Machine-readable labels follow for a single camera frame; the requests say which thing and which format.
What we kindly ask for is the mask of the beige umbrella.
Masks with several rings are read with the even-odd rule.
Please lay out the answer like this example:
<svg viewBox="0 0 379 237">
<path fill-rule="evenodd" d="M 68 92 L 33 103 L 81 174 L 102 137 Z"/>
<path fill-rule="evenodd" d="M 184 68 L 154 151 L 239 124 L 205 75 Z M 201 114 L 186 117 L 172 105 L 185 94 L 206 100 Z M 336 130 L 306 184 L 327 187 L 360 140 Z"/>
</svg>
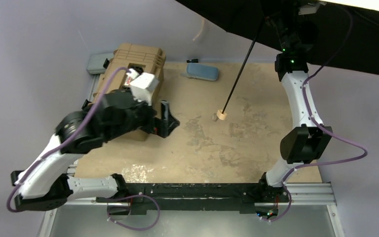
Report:
<svg viewBox="0 0 379 237">
<path fill-rule="evenodd" d="M 181 4 L 228 33 L 282 53 L 277 31 L 266 21 L 295 23 L 312 47 L 306 62 L 379 75 L 379 11 L 321 3 L 315 14 L 299 15 L 311 0 L 183 0 Z"/>
</svg>

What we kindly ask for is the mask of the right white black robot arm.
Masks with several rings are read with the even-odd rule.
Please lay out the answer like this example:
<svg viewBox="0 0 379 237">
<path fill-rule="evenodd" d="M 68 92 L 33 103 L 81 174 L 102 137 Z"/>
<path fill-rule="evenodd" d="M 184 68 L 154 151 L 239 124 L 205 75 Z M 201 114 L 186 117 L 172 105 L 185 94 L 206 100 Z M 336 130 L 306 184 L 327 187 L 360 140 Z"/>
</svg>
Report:
<svg viewBox="0 0 379 237">
<path fill-rule="evenodd" d="M 276 56 L 274 65 L 289 100 L 293 128 L 280 142 L 281 158 L 259 181 L 263 196 L 283 193 L 283 183 L 294 169 L 319 159 L 331 139 L 311 120 L 314 118 L 323 125 L 313 99 L 304 100 L 304 95 L 311 96 L 305 84 L 308 78 L 306 52 L 312 47 L 310 40 L 315 36 L 307 36 L 303 42 L 295 23 L 270 17 L 266 21 L 276 29 L 281 45 L 282 53 Z"/>
</svg>

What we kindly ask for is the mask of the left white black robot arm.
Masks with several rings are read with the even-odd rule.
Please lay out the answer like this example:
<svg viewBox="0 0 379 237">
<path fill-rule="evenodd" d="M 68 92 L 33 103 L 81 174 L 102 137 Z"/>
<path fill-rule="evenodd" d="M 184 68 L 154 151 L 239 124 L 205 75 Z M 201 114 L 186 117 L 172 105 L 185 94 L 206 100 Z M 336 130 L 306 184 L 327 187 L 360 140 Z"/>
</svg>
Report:
<svg viewBox="0 0 379 237">
<path fill-rule="evenodd" d="M 68 167 L 126 133 L 141 130 L 166 138 L 179 125 L 167 101 L 161 101 L 158 113 L 149 103 L 135 100 L 125 90 L 105 94 L 94 104 L 85 103 L 80 111 L 68 114 L 58 124 L 48 145 L 29 168 L 11 173 L 14 190 L 7 200 L 7 209 L 49 211 L 80 198 L 124 198 L 129 191 L 122 175 L 76 178 L 67 174 Z"/>
</svg>

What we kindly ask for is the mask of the blue umbrella sleeve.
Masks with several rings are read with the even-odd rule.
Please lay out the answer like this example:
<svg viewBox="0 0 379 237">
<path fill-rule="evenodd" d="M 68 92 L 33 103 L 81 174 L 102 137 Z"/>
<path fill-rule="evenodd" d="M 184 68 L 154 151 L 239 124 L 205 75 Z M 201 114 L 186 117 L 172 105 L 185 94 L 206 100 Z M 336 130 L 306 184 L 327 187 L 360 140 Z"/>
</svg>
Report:
<svg viewBox="0 0 379 237">
<path fill-rule="evenodd" d="M 219 69 L 199 63 L 188 63 L 185 72 L 181 75 L 186 78 L 216 81 L 219 77 Z"/>
</svg>

